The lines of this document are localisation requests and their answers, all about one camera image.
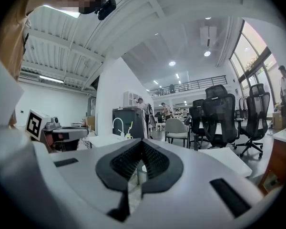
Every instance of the round ceiling light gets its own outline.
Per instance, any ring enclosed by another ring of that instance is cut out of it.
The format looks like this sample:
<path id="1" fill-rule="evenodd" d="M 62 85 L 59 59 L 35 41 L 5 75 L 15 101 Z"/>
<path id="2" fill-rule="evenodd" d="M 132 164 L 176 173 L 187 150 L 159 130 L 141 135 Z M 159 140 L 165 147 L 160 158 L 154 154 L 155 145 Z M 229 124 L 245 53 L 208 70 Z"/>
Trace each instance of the round ceiling light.
<path id="1" fill-rule="evenodd" d="M 211 52 L 210 52 L 210 51 L 206 51 L 206 52 L 204 53 L 204 55 L 205 55 L 205 57 L 208 57 L 208 56 L 211 55 Z"/>

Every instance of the cardboard box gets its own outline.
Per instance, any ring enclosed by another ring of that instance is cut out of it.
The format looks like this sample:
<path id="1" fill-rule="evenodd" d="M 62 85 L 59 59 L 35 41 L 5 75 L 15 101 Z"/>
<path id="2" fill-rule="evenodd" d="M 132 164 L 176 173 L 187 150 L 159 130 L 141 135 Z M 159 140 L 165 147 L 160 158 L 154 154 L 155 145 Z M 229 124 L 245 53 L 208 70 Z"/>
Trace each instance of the cardboard box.
<path id="1" fill-rule="evenodd" d="M 283 118 L 282 118 L 281 112 L 273 113 L 272 123 L 273 123 L 274 129 L 278 129 L 278 130 L 283 129 Z"/>
<path id="2" fill-rule="evenodd" d="M 88 116 L 85 118 L 86 125 L 91 125 L 93 131 L 95 131 L 95 116 Z"/>

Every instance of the gray chair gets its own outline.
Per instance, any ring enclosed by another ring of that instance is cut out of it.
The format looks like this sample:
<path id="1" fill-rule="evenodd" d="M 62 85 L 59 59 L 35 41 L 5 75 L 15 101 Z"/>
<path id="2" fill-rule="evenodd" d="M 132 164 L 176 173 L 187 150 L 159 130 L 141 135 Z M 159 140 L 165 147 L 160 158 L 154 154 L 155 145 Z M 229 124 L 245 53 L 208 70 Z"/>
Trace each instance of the gray chair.
<path id="1" fill-rule="evenodd" d="M 183 139 L 183 147 L 185 147 L 185 140 L 186 147 L 188 148 L 188 140 L 189 140 L 189 128 L 185 124 L 182 123 L 181 120 L 171 118 L 166 121 L 165 124 L 165 141 L 168 138 L 168 142 L 170 142 L 170 138 L 173 143 L 174 139 Z"/>

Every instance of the desk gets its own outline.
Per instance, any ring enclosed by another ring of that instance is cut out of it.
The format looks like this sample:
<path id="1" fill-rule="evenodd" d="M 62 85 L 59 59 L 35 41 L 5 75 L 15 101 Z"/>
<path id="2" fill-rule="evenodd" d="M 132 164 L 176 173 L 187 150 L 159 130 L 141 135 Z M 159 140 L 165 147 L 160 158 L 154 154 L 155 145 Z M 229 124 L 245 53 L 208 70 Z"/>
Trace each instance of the desk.
<path id="1" fill-rule="evenodd" d="M 103 147 L 103 146 L 107 146 L 107 145 L 111 145 L 111 144 L 115 144 L 115 143 L 125 141 L 126 139 L 122 138 L 119 135 L 108 134 L 108 135 L 88 137 L 88 140 L 95 147 Z"/>
<path id="2" fill-rule="evenodd" d="M 266 172 L 258 188 L 266 195 L 286 183 L 286 130 L 273 135 L 273 149 Z"/>
<path id="3" fill-rule="evenodd" d="M 198 152 L 205 153 L 219 162 L 223 163 L 231 170 L 235 171 L 242 177 L 248 177 L 252 169 L 247 166 L 230 148 L 200 149 Z"/>

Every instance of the balcony railing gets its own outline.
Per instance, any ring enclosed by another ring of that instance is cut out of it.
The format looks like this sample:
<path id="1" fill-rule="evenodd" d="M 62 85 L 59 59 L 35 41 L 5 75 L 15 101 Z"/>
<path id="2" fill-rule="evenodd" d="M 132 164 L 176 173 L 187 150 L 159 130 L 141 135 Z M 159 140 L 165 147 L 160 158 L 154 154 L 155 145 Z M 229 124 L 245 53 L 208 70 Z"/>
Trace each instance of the balcony railing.
<path id="1" fill-rule="evenodd" d="M 174 87 L 172 87 L 172 85 L 166 86 L 163 88 L 151 90 L 149 92 L 149 95 L 151 97 L 158 97 L 158 96 L 186 92 L 186 91 L 196 90 L 196 89 L 201 89 L 201 88 L 208 88 L 208 87 L 215 86 L 215 85 L 227 85 L 227 80 L 226 80 L 225 75 L 176 84 L 176 85 L 173 85 Z"/>

